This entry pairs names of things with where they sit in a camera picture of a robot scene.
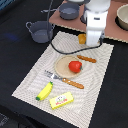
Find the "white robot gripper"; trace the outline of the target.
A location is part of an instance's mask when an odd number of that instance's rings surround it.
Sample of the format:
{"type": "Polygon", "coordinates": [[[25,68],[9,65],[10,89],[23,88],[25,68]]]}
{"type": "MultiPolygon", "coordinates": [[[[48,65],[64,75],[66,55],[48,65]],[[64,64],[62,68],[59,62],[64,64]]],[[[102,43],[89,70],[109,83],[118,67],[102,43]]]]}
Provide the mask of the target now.
{"type": "Polygon", "coordinates": [[[85,0],[86,45],[96,46],[105,27],[111,0],[85,0]]]}

